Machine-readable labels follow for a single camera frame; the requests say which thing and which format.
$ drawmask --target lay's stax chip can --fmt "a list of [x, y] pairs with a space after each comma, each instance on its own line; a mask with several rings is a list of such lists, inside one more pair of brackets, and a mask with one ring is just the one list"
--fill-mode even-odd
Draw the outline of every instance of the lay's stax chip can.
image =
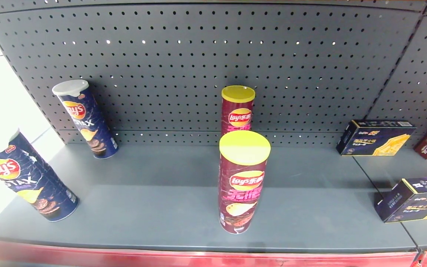
[[65, 81], [54, 86], [52, 93], [64, 105], [95, 158], [107, 159], [118, 151], [118, 145], [88, 89], [88, 81]]
[[222, 136], [227, 132], [251, 129], [255, 91], [246, 86], [222, 89]]
[[256, 132], [239, 130], [220, 138], [218, 206], [220, 223], [231, 234], [245, 232], [258, 204], [271, 146]]
[[66, 218], [79, 202], [19, 130], [0, 152], [0, 180], [49, 221]]

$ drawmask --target red shelf edge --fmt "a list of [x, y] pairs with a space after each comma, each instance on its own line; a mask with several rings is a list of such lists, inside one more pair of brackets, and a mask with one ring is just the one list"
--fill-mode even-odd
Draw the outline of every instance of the red shelf edge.
[[417, 252], [256, 254], [53, 247], [0, 241], [0, 260], [84, 267], [410, 267]]

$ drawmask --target red chip can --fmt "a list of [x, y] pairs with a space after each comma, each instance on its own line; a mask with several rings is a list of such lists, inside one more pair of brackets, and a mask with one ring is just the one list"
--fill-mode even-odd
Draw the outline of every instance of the red chip can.
[[244, 233], [253, 218], [263, 188], [268, 140], [239, 130], [220, 138], [218, 205], [220, 223], [231, 234]]
[[222, 89], [222, 136], [227, 132], [249, 130], [255, 91], [247, 86]]

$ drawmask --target stax text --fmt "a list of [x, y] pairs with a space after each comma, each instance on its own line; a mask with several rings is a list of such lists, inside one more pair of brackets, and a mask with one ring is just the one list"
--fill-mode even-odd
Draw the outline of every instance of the stax text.
[[73, 123], [75, 123], [76, 125], [81, 125], [81, 126], [85, 126], [85, 127], [95, 126], [95, 124], [92, 123], [92, 119], [86, 120], [86, 121], [80, 121], [80, 120], [74, 119]]
[[32, 177], [31, 176], [27, 176], [27, 178], [10, 180], [10, 181], [4, 181], [4, 184], [7, 187], [11, 187], [11, 186], [14, 186], [14, 185], [37, 184], [37, 181], [32, 181]]

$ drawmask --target product label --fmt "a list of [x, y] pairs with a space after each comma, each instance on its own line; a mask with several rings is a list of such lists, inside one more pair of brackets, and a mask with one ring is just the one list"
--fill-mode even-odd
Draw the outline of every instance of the product label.
[[0, 159], [0, 178], [12, 180], [21, 174], [21, 166], [14, 159]]
[[228, 121], [234, 127], [243, 127], [251, 120], [251, 110], [248, 108], [238, 108], [228, 115]]
[[72, 101], [63, 101], [67, 112], [70, 116], [76, 120], [81, 120], [85, 118], [86, 109], [82, 103], [72, 102]]
[[248, 191], [257, 188], [264, 177], [264, 171], [242, 171], [230, 177], [230, 185], [236, 190]]

